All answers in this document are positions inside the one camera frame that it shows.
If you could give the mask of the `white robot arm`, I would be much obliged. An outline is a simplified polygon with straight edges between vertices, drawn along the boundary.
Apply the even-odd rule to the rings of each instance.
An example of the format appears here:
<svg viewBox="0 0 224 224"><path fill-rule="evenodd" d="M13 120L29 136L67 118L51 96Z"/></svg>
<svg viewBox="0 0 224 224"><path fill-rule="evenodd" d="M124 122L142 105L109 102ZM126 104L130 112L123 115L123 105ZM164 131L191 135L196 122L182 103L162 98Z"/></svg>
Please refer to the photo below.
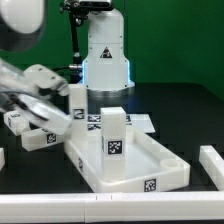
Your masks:
<svg viewBox="0 0 224 224"><path fill-rule="evenodd" d="M34 46L43 34L46 0L0 0L0 50L20 52ZM0 59L0 112L16 110L32 124L63 135L72 119L50 102L67 96L67 81L43 65L22 71Z"/></svg>

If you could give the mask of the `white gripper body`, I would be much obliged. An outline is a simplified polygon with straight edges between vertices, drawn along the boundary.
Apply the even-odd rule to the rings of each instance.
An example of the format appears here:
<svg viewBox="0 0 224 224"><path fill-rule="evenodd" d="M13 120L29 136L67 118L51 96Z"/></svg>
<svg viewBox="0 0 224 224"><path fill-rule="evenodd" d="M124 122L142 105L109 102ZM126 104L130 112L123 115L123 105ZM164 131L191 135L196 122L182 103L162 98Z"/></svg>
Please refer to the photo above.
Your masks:
<svg viewBox="0 0 224 224"><path fill-rule="evenodd" d="M64 135L71 127L71 117L44 97L25 91L0 89L0 111L16 110L35 126Z"/></svg>

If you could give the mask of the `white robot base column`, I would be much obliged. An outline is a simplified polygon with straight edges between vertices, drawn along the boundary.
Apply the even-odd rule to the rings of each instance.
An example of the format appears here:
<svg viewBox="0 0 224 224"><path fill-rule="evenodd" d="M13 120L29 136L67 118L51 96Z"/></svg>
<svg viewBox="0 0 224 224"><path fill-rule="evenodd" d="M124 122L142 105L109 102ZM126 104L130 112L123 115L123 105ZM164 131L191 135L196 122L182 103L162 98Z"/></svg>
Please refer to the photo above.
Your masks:
<svg viewBox="0 0 224 224"><path fill-rule="evenodd" d="M124 55L124 18L117 10L88 15L88 54L82 62L83 81L96 96L129 92L130 62Z"/></svg>

